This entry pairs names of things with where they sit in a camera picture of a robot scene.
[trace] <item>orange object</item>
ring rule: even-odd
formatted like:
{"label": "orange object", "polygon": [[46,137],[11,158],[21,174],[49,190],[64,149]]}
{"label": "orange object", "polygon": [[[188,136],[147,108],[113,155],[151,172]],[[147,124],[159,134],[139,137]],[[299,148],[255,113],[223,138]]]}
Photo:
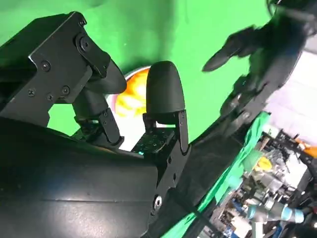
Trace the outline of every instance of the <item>orange object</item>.
{"label": "orange object", "polygon": [[136,117],[146,112],[146,87],[149,69],[137,72],[127,80],[127,89],[115,101],[115,113],[121,117]]}
{"label": "orange object", "polygon": [[315,159],[317,158],[317,146],[311,146],[299,139],[296,139],[296,142],[302,144],[304,148],[304,152],[309,154],[310,156],[314,157]]}

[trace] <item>yellow object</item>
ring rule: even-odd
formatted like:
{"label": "yellow object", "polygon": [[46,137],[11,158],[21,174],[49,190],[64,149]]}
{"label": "yellow object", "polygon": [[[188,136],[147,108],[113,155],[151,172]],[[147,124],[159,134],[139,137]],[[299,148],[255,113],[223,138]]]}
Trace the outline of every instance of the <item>yellow object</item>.
{"label": "yellow object", "polygon": [[266,157],[261,157],[258,161],[258,167],[262,170],[271,170],[272,169],[272,163],[271,161]]}
{"label": "yellow object", "polygon": [[146,112],[146,87],[149,69],[144,69],[127,81],[127,89],[118,95],[115,113],[121,117],[136,117]]}

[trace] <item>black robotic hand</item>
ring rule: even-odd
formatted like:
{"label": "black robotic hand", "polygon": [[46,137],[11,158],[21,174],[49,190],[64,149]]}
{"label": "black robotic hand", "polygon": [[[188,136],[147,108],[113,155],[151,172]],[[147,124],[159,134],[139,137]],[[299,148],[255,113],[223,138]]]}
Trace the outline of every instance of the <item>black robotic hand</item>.
{"label": "black robotic hand", "polygon": [[270,4],[276,4],[277,8],[265,26],[258,29],[251,26],[230,35],[203,67],[203,71],[210,72],[231,57],[250,56],[249,73],[235,82],[220,110],[218,133],[224,136],[232,135],[244,123],[253,121],[264,109],[270,95],[288,80],[307,38],[316,32],[312,14],[316,1],[298,1],[291,6],[283,1]]}

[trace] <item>green cloth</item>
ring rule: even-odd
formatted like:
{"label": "green cloth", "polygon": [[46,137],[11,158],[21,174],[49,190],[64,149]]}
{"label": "green cloth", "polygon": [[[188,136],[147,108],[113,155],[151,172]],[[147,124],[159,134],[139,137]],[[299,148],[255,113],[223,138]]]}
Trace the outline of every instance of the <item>green cloth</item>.
{"label": "green cloth", "polygon": [[[37,17],[71,11],[84,14],[88,34],[124,73],[158,60],[175,63],[191,141],[218,118],[233,83],[249,70],[247,58],[212,73],[202,73],[203,65],[229,34],[269,19],[264,0],[2,0],[0,45]],[[50,128],[68,135],[78,129],[71,105],[54,105],[50,115]]]}
{"label": "green cloth", "polygon": [[[239,178],[243,174],[243,160],[249,155],[249,153],[256,146],[262,131],[263,126],[268,122],[269,114],[261,113],[253,122],[250,127],[246,137],[243,148],[240,150],[237,157],[234,159],[232,165],[227,168],[221,177],[217,180],[215,185],[211,188],[211,190],[207,193],[202,203],[199,205],[198,210],[202,212],[207,205],[212,201],[215,197],[217,202],[221,200],[223,195],[229,188],[229,180],[230,177]],[[180,222],[178,222],[173,228],[171,228],[163,238],[181,238],[186,233],[189,226],[195,220],[196,216],[194,213],[188,214],[184,217]]]}

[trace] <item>black metal bracket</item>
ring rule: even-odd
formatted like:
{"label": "black metal bracket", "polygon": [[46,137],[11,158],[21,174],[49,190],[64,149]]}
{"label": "black metal bracket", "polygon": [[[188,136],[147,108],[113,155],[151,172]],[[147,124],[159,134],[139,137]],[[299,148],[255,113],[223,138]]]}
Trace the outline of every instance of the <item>black metal bracket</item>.
{"label": "black metal bracket", "polygon": [[0,48],[0,117],[46,127],[54,104],[72,104],[82,127],[73,138],[119,147],[123,137],[103,94],[123,92],[126,81],[86,24],[78,12],[38,18]]}
{"label": "black metal bracket", "polygon": [[124,141],[120,136],[111,108],[106,108],[100,114],[88,118],[75,117],[81,128],[73,138],[106,148],[119,148]]}
{"label": "black metal bracket", "polygon": [[110,55],[102,51],[87,34],[79,33],[76,36],[75,44],[81,56],[87,60],[101,78],[105,78],[111,60]]}
{"label": "black metal bracket", "polygon": [[[144,155],[158,168],[156,194],[164,200],[168,190],[175,188],[183,172],[191,146],[188,143],[186,110],[168,114],[143,114],[146,132],[132,152]],[[157,127],[156,123],[175,127]],[[152,216],[158,210],[152,209]]]}

